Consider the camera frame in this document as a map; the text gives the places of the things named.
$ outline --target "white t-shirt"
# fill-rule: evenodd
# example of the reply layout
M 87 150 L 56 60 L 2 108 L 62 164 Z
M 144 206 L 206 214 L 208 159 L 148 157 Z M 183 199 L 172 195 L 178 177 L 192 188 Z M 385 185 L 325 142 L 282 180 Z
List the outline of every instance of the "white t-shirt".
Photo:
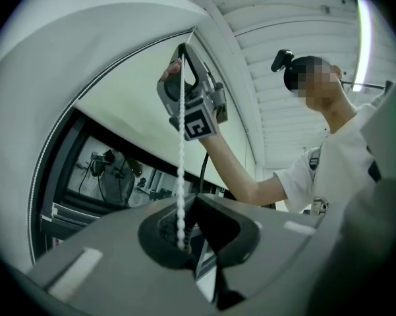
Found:
M 360 133 L 376 111 L 372 104 L 377 105 L 378 99 L 374 101 L 359 107 L 356 116 L 330 134 L 321 147 L 305 152 L 290 168 L 275 172 L 288 197 L 284 202 L 289 211 L 300 212 L 311 205 L 311 214 L 319 215 L 330 205 L 346 203 L 359 190 L 375 184 L 368 174 L 374 158 Z M 310 159 L 317 157 L 319 148 L 318 166 L 311 171 Z

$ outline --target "ear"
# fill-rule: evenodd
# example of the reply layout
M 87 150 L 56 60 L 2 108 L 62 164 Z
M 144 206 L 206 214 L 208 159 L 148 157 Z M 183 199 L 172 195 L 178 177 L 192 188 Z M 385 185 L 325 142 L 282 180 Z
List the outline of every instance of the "ear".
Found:
M 338 79 L 341 80 L 343 78 L 343 73 L 341 72 L 340 68 L 338 66 L 331 66 L 331 68 L 332 71 L 337 74 Z

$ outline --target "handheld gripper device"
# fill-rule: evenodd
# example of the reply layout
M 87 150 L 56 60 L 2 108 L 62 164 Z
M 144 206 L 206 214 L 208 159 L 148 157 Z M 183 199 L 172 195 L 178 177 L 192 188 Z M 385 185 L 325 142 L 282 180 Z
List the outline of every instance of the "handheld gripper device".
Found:
M 188 43 L 181 43 L 171 57 L 170 63 L 182 57 L 188 61 L 195 77 L 193 85 L 184 83 L 184 138 L 195 140 L 216 133 L 212 113 L 217 111 L 217 122 L 227 120 L 227 100 L 224 86 L 216 82 L 211 71 L 194 48 Z M 180 72 L 170 75 L 166 81 L 158 82 L 157 91 L 170 115 L 169 122 L 179 131 Z

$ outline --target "black hair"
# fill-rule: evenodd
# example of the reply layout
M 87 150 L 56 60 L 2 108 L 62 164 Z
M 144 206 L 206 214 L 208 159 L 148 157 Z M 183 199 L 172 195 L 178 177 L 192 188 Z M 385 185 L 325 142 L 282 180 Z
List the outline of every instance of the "black hair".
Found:
M 304 82 L 302 80 L 304 75 L 308 72 L 314 72 L 314 67 L 319 65 L 331 66 L 329 62 L 317 56 L 304 56 L 292 60 L 285 67 L 284 84 L 286 88 L 291 92 L 298 90 L 298 83 Z

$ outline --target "white ceiling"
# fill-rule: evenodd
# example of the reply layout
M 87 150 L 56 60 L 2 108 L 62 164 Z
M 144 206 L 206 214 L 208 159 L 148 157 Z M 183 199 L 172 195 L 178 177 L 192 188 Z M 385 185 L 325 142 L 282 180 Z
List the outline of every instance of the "white ceiling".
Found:
M 338 65 L 343 80 L 353 81 L 359 47 L 355 0 L 212 0 L 237 40 L 258 99 L 255 116 L 264 132 L 265 167 L 289 167 L 301 153 L 320 144 L 323 117 L 294 98 L 284 86 L 283 74 L 272 73 L 280 49 L 295 57 L 316 55 Z M 372 16 L 374 31 L 370 70 L 366 83 L 384 85 L 396 79 L 396 46 Z M 345 88 L 355 105 L 369 102 L 378 90 L 354 93 Z

